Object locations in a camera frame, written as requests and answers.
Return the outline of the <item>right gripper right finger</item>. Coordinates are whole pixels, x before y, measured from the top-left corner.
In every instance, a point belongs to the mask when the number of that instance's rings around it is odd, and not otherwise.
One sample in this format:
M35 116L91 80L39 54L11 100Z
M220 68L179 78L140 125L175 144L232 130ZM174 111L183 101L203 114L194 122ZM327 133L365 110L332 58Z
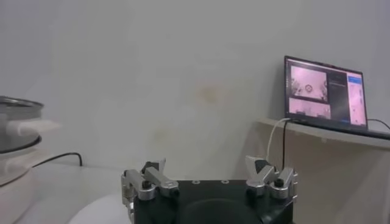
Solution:
M297 200L298 173L290 167L279 171L266 159L246 156L245 163L249 173L246 181L246 194L249 201L272 198L278 201Z

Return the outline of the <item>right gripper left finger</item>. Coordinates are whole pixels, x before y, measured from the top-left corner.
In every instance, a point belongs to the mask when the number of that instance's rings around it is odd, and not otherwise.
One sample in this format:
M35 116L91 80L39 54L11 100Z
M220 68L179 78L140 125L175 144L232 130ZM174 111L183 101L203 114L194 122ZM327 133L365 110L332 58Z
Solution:
M141 170L125 170L121 175L122 203L128 213L134 213L135 199L153 200L157 194L168 198L179 196L179 182L163 174L165 159L147 161Z

